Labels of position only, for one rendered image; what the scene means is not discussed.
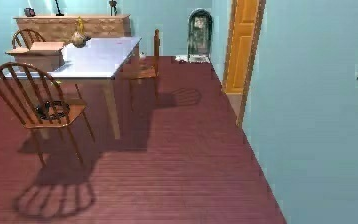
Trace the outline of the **brown wooden spindle chair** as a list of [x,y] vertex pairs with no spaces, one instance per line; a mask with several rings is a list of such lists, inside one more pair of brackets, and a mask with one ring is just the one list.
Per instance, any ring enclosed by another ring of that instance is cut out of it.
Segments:
[[127,80],[130,90],[130,108],[134,110],[134,94],[133,82],[151,79],[154,81],[155,100],[159,100],[158,84],[159,84],[159,48],[160,48],[160,31],[154,31],[153,47],[154,55],[151,62],[146,62],[142,57],[139,57],[137,64],[134,65],[133,70],[123,72],[120,75],[122,80]]
[[30,49],[35,42],[45,42],[45,38],[32,29],[20,29],[12,37],[12,48],[23,47]]
[[[56,129],[63,139],[62,130],[66,129],[74,152],[81,164],[84,164],[83,158],[70,125],[79,116],[82,116],[92,140],[95,140],[92,127],[85,113],[87,103],[82,98],[78,85],[75,85],[75,90],[78,97],[67,98],[55,78],[30,64],[7,62],[0,65],[0,97],[22,126],[30,131],[42,165],[45,165],[45,160],[43,151],[40,149],[37,130]],[[41,119],[36,112],[36,107],[43,105],[46,101],[56,100],[63,101],[70,106],[69,114],[58,120]]]

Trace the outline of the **tan vase with yellow flower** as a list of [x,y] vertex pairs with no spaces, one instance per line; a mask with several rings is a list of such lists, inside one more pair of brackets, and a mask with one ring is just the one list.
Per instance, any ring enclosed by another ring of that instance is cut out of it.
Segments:
[[71,43],[77,47],[82,48],[86,45],[87,37],[84,34],[84,24],[81,18],[77,19],[76,31],[73,33],[71,37]]

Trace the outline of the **light brown wooden sideboard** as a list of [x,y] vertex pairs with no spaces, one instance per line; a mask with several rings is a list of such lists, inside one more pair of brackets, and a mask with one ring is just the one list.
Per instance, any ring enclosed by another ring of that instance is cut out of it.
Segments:
[[20,29],[32,29],[41,34],[46,41],[68,42],[76,31],[78,18],[81,18],[84,33],[92,38],[130,37],[130,15],[65,15],[34,17],[15,17]]

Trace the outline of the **white top wooden table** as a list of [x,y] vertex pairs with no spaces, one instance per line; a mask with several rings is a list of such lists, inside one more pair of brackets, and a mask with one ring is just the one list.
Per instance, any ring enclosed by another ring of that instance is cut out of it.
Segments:
[[70,43],[61,50],[64,64],[45,69],[53,78],[64,82],[101,85],[116,140],[121,132],[113,80],[125,63],[137,65],[140,41],[141,37],[92,38],[83,48]]

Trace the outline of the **orange wooden room door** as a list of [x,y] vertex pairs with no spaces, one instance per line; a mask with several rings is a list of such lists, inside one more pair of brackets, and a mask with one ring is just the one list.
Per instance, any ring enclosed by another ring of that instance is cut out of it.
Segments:
[[259,0],[234,0],[227,63],[227,93],[239,93],[246,77]]

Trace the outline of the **brown cardboard box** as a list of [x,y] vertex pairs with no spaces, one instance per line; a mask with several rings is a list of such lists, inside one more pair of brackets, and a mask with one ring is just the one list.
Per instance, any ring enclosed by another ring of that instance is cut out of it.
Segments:
[[34,42],[30,48],[17,47],[7,51],[18,63],[26,63],[51,72],[64,64],[63,42]]

